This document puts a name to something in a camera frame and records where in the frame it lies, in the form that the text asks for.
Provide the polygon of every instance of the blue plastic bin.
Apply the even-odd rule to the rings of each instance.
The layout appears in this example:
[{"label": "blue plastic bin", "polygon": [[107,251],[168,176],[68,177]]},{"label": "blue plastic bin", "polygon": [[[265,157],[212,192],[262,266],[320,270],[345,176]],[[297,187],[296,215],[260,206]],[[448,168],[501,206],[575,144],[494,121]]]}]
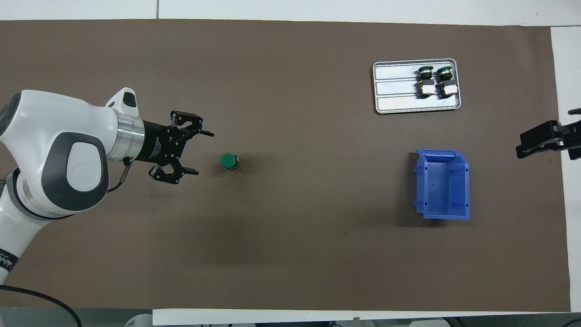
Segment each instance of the blue plastic bin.
[{"label": "blue plastic bin", "polygon": [[417,149],[417,198],[426,219],[470,219],[468,161],[459,151]]}]

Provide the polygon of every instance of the cable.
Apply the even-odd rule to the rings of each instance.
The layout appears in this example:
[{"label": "cable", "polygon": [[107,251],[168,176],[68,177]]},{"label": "cable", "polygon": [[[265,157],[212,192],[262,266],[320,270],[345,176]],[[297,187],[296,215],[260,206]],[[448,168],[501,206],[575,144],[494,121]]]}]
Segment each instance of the cable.
[{"label": "cable", "polygon": [[[462,320],[460,320],[459,317],[451,317],[451,318],[456,319],[456,321],[458,321],[458,323],[460,324],[460,326],[466,327],[466,325],[464,325],[464,323],[462,322]],[[448,317],[442,317],[442,319],[444,319],[448,323],[448,325],[450,325],[450,327],[454,327],[454,324],[451,322],[450,318],[448,318]]]},{"label": "cable", "polygon": [[123,165],[125,165],[125,169],[123,169],[121,178],[119,178],[119,183],[117,183],[117,185],[115,185],[114,188],[108,189],[107,193],[117,190],[121,186],[121,184],[123,184],[125,178],[127,177],[127,173],[129,173],[129,168],[131,168],[131,164],[133,164],[133,161],[129,161],[129,157],[123,158]]},{"label": "cable", "polygon": [[458,321],[458,323],[460,324],[460,326],[466,327],[466,325],[464,325],[464,323],[462,322],[462,320],[460,320],[460,317],[454,317],[454,319],[456,319]]},{"label": "cable", "polygon": [[577,321],[581,321],[581,318],[579,318],[579,319],[574,319],[574,320],[571,320],[571,321],[569,321],[568,323],[566,323],[565,325],[563,325],[563,327],[567,327],[567,326],[569,326],[570,324],[572,324],[572,323],[574,323],[574,322],[577,322]]},{"label": "cable", "polygon": [[73,319],[77,323],[77,327],[83,327],[83,325],[81,324],[81,319],[79,319],[78,315],[73,311],[73,309],[71,309],[68,305],[66,305],[65,303],[62,303],[61,301],[55,299],[52,296],[48,296],[46,294],[42,294],[42,293],[35,292],[35,291],[32,291],[32,290],[21,289],[20,287],[14,287],[14,286],[8,286],[8,285],[0,285],[0,290],[28,294],[28,295],[32,295],[32,296],[36,296],[36,297],[42,298],[42,299],[44,299],[46,301],[53,302],[54,304],[56,304],[56,305],[60,306],[61,308],[65,309],[71,315],[71,317],[73,317]]}]

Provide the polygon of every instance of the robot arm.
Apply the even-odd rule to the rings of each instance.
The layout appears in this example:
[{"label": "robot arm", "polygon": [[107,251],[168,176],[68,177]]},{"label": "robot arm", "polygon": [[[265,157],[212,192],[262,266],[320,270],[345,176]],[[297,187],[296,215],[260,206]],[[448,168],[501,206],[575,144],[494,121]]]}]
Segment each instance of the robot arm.
[{"label": "robot arm", "polygon": [[[172,184],[197,175],[179,162],[185,143],[196,134],[214,134],[196,115],[172,111],[171,118],[168,126],[142,120],[130,88],[106,106],[42,91],[16,94],[0,111],[0,141],[19,166],[0,185],[0,283],[43,226],[105,197],[107,159],[152,162],[150,176]],[[166,173],[167,165],[174,171]]]}]

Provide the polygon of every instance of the metal tray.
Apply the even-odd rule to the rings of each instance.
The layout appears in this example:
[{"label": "metal tray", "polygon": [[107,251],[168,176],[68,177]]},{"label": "metal tray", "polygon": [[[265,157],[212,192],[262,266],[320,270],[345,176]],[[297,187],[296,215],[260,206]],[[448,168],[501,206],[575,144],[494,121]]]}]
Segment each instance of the metal tray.
[{"label": "metal tray", "polygon": [[[415,86],[418,81],[418,68],[425,65],[432,65],[434,73],[441,67],[452,66],[458,93],[444,99],[437,94],[418,98]],[[461,104],[458,67],[451,58],[376,62],[373,65],[373,83],[375,110],[381,114],[454,110]]]}]

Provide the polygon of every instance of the brown table surface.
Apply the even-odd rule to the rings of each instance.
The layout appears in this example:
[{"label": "brown table surface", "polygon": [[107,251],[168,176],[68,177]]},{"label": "brown table surface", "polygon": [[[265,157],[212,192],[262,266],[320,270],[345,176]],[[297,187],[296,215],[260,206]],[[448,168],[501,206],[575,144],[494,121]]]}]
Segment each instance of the brown table surface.
[{"label": "brown table surface", "polygon": [[[178,186],[136,163],[96,208],[45,227],[7,285],[73,307],[568,311],[561,160],[519,160],[557,118],[548,27],[115,20],[0,22],[0,98],[204,118]],[[377,115],[377,61],[454,58],[462,107]],[[415,212],[417,148],[460,150],[471,219]],[[15,167],[4,147],[0,168]],[[224,152],[242,167],[221,168]],[[111,180],[122,167],[111,162]],[[46,305],[4,293],[0,305]]]}]

